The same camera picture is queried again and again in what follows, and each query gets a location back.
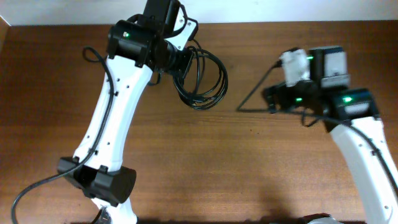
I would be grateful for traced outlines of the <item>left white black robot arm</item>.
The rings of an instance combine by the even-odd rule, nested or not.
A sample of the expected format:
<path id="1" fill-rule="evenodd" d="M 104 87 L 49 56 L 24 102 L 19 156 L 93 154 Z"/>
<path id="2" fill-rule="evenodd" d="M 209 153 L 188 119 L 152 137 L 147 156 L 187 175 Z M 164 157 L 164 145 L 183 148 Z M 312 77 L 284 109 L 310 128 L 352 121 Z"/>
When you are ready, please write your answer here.
<path id="1" fill-rule="evenodd" d="M 142 14 L 118 21 L 108 32 L 103 87 L 74 155 L 57 170 L 99 208 L 96 223 L 136 223 L 130 194 L 136 171 L 123 166 L 127 133 L 139 98 L 154 70 L 180 73 L 183 46 L 196 27 L 187 25 L 179 1 L 148 1 Z"/>

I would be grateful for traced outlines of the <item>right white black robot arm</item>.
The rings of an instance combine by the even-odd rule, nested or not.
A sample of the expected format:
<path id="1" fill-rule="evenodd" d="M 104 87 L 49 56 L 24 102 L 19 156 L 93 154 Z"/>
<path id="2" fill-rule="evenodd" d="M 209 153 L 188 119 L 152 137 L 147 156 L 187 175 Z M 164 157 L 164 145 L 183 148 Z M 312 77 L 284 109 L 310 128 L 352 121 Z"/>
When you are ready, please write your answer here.
<path id="1" fill-rule="evenodd" d="M 373 94 L 350 87 L 347 54 L 341 46 L 289 49 L 276 63 L 284 81 L 263 92 L 269 110 L 293 113 L 302 107 L 342 153 L 363 203 L 367 223 L 397 223 L 397 167 Z"/>

